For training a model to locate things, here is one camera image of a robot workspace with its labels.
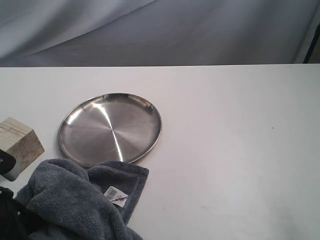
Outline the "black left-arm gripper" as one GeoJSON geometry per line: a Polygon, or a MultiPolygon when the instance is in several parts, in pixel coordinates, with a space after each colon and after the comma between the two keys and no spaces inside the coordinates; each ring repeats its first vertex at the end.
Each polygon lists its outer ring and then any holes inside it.
{"type": "MultiPolygon", "coordinates": [[[[0,150],[0,175],[8,181],[17,179],[17,161],[0,150]]],[[[0,188],[0,238],[2,240],[28,240],[29,235],[42,226],[42,218],[27,210],[14,199],[14,193],[0,188]]]]}

